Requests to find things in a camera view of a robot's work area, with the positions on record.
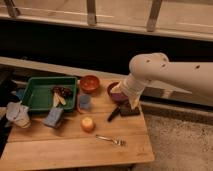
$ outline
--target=black wall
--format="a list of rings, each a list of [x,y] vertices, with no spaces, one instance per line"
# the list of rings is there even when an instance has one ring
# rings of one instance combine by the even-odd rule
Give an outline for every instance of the black wall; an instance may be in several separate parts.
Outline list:
[[[127,74],[139,53],[213,61],[213,42],[0,20],[0,56]]]

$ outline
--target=blue object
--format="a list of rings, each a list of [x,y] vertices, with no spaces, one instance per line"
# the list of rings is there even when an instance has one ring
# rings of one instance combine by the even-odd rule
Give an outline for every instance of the blue object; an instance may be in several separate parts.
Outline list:
[[[19,100],[23,99],[24,91],[25,91],[25,89],[19,89],[19,90],[16,91],[16,96],[19,98]]]
[[[52,107],[48,116],[44,119],[43,123],[46,126],[56,128],[60,122],[64,110],[58,107]]]
[[[79,96],[79,107],[81,109],[86,109],[86,110],[90,109],[90,107],[91,107],[90,100],[91,100],[90,95],[81,94]]]

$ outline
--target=cup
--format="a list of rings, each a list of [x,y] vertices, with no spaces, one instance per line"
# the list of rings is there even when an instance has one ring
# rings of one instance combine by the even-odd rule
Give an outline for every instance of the cup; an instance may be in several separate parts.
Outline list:
[[[10,122],[13,122],[21,128],[28,128],[31,125],[28,115],[28,107],[21,105],[20,102],[10,102],[7,105],[6,117]]]

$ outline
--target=small bowl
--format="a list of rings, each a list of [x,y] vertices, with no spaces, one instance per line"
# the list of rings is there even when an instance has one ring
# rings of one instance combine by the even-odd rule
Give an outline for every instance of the small bowl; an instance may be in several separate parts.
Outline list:
[[[100,87],[100,80],[94,75],[86,75],[80,79],[80,88],[84,93],[90,94]]]
[[[115,87],[118,84],[118,82],[113,82],[107,87],[107,93],[109,97],[112,99],[112,101],[121,104],[128,100],[128,97],[124,93],[111,93],[111,90],[113,87]]]

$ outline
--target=orange bowl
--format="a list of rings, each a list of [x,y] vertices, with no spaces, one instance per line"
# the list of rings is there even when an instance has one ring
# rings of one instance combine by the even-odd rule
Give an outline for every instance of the orange bowl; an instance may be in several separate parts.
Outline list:
[[[80,79],[80,88],[84,93],[95,92],[100,86],[100,80],[94,75],[86,75]]]

